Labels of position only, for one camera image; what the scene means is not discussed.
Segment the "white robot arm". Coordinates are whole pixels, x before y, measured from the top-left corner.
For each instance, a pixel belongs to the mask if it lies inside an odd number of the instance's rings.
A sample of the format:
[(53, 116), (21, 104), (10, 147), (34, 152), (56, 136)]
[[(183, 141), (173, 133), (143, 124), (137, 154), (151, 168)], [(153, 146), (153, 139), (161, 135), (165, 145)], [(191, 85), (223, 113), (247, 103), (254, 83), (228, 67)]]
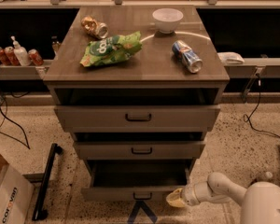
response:
[(230, 200), (241, 206), (240, 224), (280, 224), (280, 187), (270, 182), (256, 182), (246, 189), (213, 172), (206, 181), (178, 188), (166, 197), (168, 204), (179, 208)]

